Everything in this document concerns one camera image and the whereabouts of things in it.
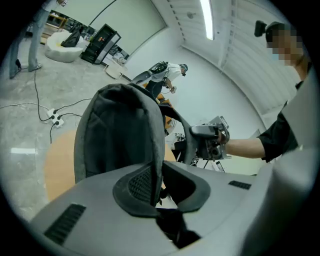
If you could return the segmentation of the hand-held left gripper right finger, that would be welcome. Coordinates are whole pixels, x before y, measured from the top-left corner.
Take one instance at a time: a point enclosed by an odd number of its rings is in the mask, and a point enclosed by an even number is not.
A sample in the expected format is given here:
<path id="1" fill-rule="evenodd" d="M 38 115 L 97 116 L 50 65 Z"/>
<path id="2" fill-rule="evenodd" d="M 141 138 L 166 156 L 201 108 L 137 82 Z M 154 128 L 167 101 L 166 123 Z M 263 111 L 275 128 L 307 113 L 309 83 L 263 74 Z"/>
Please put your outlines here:
<path id="1" fill-rule="evenodd" d="M 317 256 L 320 253 L 320 81 L 311 69 L 284 108 L 298 148 L 256 176 L 211 172 L 165 161 L 164 182 L 198 209 L 176 200 L 183 256 Z"/>

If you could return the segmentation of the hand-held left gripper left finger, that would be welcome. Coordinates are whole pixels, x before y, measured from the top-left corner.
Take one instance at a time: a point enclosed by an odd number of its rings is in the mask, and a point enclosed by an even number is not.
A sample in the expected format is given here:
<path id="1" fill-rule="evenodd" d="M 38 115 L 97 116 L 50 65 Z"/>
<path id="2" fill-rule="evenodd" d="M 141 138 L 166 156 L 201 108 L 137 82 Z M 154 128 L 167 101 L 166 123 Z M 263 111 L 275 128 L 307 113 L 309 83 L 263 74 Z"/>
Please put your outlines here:
<path id="1" fill-rule="evenodd" d="M 154 218 L 128 214 L 113 188 L 134 164 L 86 178 L 47 204 L 31 221 L 36 238 L 58 256 L 170 256 L 179 249 Z"/>

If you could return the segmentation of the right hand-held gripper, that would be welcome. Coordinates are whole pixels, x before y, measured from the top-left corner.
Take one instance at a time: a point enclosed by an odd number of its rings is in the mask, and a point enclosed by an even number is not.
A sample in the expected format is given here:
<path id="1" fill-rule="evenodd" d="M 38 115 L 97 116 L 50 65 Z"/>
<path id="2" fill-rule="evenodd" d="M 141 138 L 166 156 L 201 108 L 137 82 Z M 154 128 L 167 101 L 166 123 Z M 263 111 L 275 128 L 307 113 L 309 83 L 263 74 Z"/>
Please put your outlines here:
<path id="1" fill-rule="evenodd" d="M 224 160 L 230 159 L 227 154 L 226 144 L 218 143 L 219 131 L 221 131 L 230 140 L 229 125 L 225 118 L 216 116 L 211 122 L 203 125 L 195 125 L 189 128 L 193 136 L 201 137 L 200 156 L 205 160 Z"/>

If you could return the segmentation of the person's right hand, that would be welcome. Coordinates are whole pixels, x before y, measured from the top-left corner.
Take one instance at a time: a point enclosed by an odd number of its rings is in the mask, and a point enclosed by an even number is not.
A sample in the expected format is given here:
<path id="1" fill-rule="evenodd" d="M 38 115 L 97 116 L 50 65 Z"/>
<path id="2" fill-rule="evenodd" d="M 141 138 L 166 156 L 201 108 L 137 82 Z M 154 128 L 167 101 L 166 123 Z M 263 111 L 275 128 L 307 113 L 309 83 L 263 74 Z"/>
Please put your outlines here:
<path id="1" fill-rule="evenodd" d="M 226 136 L 220 130 L 218 131 L 218 140 L 217 141 L 221 145 L 225 145 L 228 142 Z"/>

